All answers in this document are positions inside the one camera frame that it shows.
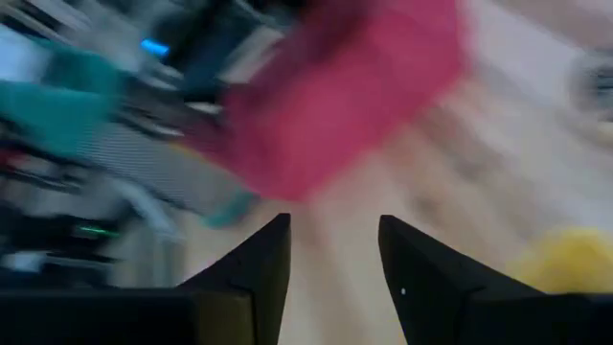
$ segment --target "blue light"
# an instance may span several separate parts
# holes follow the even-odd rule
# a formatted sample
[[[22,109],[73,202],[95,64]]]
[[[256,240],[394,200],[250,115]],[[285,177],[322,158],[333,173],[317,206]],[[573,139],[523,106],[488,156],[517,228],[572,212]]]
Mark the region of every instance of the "blue light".
[[[144,39],[141,42],[141,47],[143,47],[143,49],[145,49],[146,51],[158,56],[158,57],[165,57],[166,54],[169,53],[169,46],[165,46],[164,44],[155,42],[151,39]]]

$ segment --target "green light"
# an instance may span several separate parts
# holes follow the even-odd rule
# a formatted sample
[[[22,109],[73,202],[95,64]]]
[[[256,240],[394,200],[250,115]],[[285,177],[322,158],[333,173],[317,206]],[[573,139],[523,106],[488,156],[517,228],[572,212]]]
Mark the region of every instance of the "green light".
[[[81,226],[79,228],[79,230],[87,231],[87,232],[91,232],[91,233],[95,233],[95,234],[99,234],[99,235],[105,235],[105,236],[108,236],[108,237],[117,237],[118,236],[114,232],[106,231],[104,229],[97,228],[97,227],[91,227],[91,226]]]

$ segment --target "pink fabric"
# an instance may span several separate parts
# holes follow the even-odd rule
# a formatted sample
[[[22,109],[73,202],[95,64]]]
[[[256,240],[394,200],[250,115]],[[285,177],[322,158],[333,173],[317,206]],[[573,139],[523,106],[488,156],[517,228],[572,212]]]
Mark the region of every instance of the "pink fabric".
[[[185,139],[263,196],[306,198],[463,67],[455,0],[320,0],[304,23],[230,92],[226,135]]]

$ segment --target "yellow object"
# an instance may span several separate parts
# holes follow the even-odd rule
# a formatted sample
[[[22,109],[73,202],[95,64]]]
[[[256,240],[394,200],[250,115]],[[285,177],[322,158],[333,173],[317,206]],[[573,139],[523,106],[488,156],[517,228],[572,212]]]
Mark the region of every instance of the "yellow object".
[[[613,241],[598,229],[569,229],[540,242],[511,276],[550,293],[611,292]]]

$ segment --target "teal fabric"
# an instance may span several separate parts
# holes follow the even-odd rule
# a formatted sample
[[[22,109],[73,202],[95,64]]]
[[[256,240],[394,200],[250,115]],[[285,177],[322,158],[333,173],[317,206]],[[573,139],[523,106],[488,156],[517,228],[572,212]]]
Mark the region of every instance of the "teal fabric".
[[[24,127],[31,144],[74,157],[115,113],[120,72],[104,58],[51,41],[53,53],[41,84],[0,80],[0,116]]]

